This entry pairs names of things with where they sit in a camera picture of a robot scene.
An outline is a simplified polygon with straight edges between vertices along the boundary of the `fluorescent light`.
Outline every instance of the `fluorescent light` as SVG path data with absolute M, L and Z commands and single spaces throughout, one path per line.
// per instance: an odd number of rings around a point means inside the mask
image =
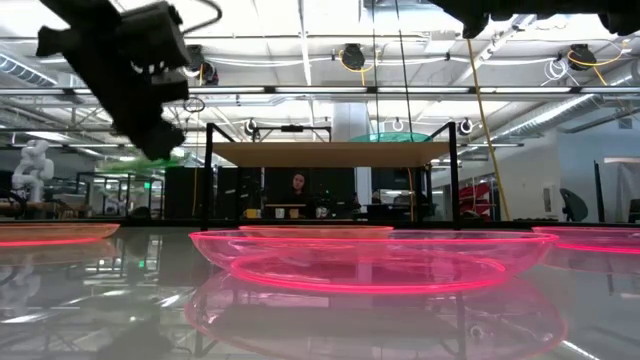
M 31 314 L 31 315 L 24 315 L 24 316 L 18 316 L 18 317 L 15 317 L 15 318 L 7 319 L 7 320 L 4 320 L 2 323 L 3 324 L 18 324 L 18 323 L 32 322 L 32 321 L 36 321 L 36 320 L 45 318 L 47 316 L 48 315 L 46 313 L 35 313 L 35 314 Z
M 217 86 L 217 87 L 197 87 L 190 88 L 190 94 L 242 94 L 242 93 L 264 93 L 263 87 L 236 87 L 236 86 Z
M 115 148 L 118 144 L 69 144 L 69 147 L 84 147 L 84 148 Z
M 404 93 L 409 91 L 409 93 L 468 93 L 469 88 L 464 86 L 457 87 L 381 87 L 378 88 L 378 92 L 380 93 Z
M 595 86 L 595 87 L 583 87 L 583 93 L 596 93 L 596 94 L 607 94 L 607 93 L 628 93 L 628 94 L 636 94 L 640 92 L 640 87 L 630 87 L 630 86 Z
M 476 150 L 479 147 L 489 147 L 489 144 L 486 144 L 486 143 L 485 144 L 459 144 L 458 146 L 459 147 L 468 147 L 470 145 L 472 145 L 475 148 L 473 150 Z M 521 146 L 524 146 L 524 144 L 504 144 L 504 143 L 491 144 L 491 145 L 493 145 L 493 147 L 521 147 Z
M 564 345 L 564 346 L 568 347 L 569 349 L 571 349 L 571 350 L 575 351 L 576 353 L 578 353 L 578 354 L 580 354 L 580 355 L 584 356 L 584 357 L 585 357 L 585 358 L 587 358 L 587 359 L 590 359 L 590 360 L 600 360 L 599 358 L 597 358 L 597 357 L 595 357 L 595 356 L 593 356 L 593 355 L 589 354 L 588 352 L 584 351 L 583 349 L 581 349 L 580 347 L 578 347 L 578 345 L 576 345 L 576 344 L 574 344 L 574 343 L 572 343 L 572 342 L 569 342 L 569 341 L 564 340 L 564 341 L 562 341 L 562 345 Z
M 555 86 L 555 87 L 483 87 L 480 88 L 481 93 L 515 93 L 515 94 L 548 94 L 548 93 L 567 93 L 571 91 L 568 86 Z
M 171 306 L 173 303 L 175 303 L 176 301 L 178 301 L 178 299 L 180 299 L 180 295 L 173 295 L 170 296 L 166 299 L 163 299 L 160 302 L 160 307 L 167 307 L 167 306 Z
M 277 87 L 277 93 L 365 93 L 366 87 L 318 87 L 318 86 L 303 86 L 303 87 Z
M 64 136 L 62 134 L 56 132 L 47 132 L 47 131 L 29 131 L 26 133 L 27 135 L 39 137 L 41 139 L 51 140 L 51 141 L 69 141 L 70 138 L 68 136 Z
M 171 153 L 172 153 L 173 155 L 177 156 L 177 157 L 183 157 L 183 156 L 184 156 L 184 154 L 185 154 L 185 151 L 184 151 L 184 149 L 183 149 L 183 148 L 181 148 L 181 147 L 177 147 L 177 148 L 174 148 L 174 149 L 171 151 Z
M 102 296 L 119 296 L 129 293 L 129 290 L 111 290 L 102 294 Z

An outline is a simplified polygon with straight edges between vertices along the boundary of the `wall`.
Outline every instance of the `wall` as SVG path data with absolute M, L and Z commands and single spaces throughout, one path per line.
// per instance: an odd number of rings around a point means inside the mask
M 589 215 L 584 221 L 597 222 L 597 202 L 593 162 L 600 164 L 605 221 L 616 221 L 617 165 L 604 164 L 605 157 L 640 156 L 640 124 L 634 129 L 622 130 L 617 122 L 558 137 L 562 187 L 573 191 L 584 200 Z
M 555 132 L 539 139 L 528 139 L 521 148 L 505 148 L 496 151 L 502 186 L 512 219 L 548 218 L 562 219 L 560 187 L 560 162 Z M 460 181 L 494 173 L 492 161 L 463 162 L 459 170 Z M 433 177 L 434 188 L 450 183 L 449 172 Z M 545 212 L 543 188 L 552 186 L 552 211 Z M 506 220 L 504 206 L 502 218 Z

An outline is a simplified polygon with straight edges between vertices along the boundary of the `glass table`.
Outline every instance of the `glass table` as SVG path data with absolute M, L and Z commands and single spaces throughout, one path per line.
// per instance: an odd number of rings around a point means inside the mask
M 640 258 L 563 248 L 447 294 L 323 294 L 234 279 L 189 228 L 0 249 L 0 359 L 637 359 Z M 366 269 L 354 269 L 354 274 Z

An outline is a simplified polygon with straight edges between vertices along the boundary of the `transparent bowl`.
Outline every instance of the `transparent bowl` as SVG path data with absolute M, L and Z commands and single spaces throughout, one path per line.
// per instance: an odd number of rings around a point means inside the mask
M 184 314 L 215 340 L 275 359 L 512 360 L 545 353 L 567 334 L 553 304 L 518 279 L 394 297 L 278 289 L 222 273 Z
M 97 239 L 68 245 L 12 246 L 0 251 L 0 266 L 68 264 L 116 256 L 111 241 Z
M 113 235 L 118 224 L 29 223 L 0 225 L 0 246 L 62 245 Z
M 640 228 L 541 226 L 533 231 L 558 236 L 556 247 L 561 249 L 640 254 Z
M 536 264 L 557 237 L 499 231 L 399 230 L 323 237 L 316 230 L 193 233 L 211 262 L 255 283 L 308 291 L 418 294 L 504 282 Z

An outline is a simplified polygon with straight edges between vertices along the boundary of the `humanoid robot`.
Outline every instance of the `humanoid robot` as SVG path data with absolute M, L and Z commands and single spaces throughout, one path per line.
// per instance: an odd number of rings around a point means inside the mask
M 47 159 L 45 152 L 49 143 L 45 140 L 30 140 L 21 151 L 22 159 L 13 172 L 11 182 L 14 189 L 29 187 L 29 202 L 42 202 L 44 180 L 53 178 L 53 161 Z

